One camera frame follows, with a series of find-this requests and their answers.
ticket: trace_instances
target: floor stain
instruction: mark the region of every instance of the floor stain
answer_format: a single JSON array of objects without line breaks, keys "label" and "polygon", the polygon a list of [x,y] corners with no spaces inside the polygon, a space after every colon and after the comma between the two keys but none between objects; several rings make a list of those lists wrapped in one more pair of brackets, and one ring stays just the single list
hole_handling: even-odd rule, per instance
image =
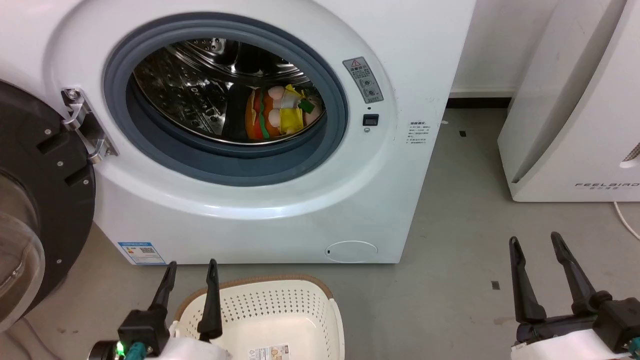
[{"label": "floor stain", "polygon": [[500,318],[493,319],[493,323],[495,325],[502,326],[504,323],[506,323],[506,322],[508,322],[510,320],[516,320],[516,317],[515,316],[502,316]]}]

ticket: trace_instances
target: gray rubber seal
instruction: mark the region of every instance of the gray rubber seal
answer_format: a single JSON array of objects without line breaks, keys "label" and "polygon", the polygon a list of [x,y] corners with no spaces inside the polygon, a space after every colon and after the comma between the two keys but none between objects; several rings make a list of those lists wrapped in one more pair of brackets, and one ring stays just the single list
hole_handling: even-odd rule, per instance
[{"label": "gray rubber seal", "polygon": [[[168,44],[194,38],[228,38],[259,46],[301,69],[320,91],[326,119],[299,138],[263,147],[205,140],[159,126],[157,113],[136,96],[130,82],[135,66]],[[223,13],[165,17],[131,33],[113,51],[104,73],[111,116],[140,151],[161,165],[203,181],[231,186],[261,186],[302,176],[322,164],[338,147],[347,126],[347,101],[331,67],[294,36],[257,20]]]}]

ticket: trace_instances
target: warning label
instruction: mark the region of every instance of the warning label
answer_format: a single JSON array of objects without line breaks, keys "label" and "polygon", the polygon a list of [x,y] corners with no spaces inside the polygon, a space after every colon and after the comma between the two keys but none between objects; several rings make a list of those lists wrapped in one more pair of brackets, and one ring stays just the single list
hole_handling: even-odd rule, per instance
[{"label": "warning label", "polygon": [[382,96],[376,77],[373,76],[373,73],[369,68],[369,64],[367,64],[362,56],[355,59],[344,60],[342,63],[344,64],[344,67],[349,70],[353,81],[358,85],[362,98],[366,104],[385,99]]},{"label": "warning label", "polygon": [[289,344],[249,350],[249,360],[291,360],[289,357]]},{"label": "warning label", "polygon": [[135,264],[164,265],[165,262],[151,243],[118,243]]},{"label": "warning label", "polygon": [[411,121],[409,131],[406,134],[406,143],[421,144],[427,143],[427,136],[431,126],[426,121]]}]

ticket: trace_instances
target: blue and white sticker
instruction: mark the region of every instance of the blue and white sticker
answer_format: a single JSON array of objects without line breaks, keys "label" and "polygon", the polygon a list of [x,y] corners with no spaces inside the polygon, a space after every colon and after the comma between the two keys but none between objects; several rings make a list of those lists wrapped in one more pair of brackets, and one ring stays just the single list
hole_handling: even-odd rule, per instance
[{"label": "blue and white sticker", "polygon": [[151,243],[118,243],[129,255],[133,263],[138,265],[165,265],[162,256]]}]

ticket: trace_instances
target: black baseboard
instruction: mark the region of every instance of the black baseboard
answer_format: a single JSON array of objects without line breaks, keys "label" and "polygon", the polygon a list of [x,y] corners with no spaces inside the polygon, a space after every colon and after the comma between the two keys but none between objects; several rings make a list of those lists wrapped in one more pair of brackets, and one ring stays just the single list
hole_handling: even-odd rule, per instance
[{"label": "black baseboard", "polygon": [[452,97],[447,101],[448,109],[506,109],[510,97]]}]

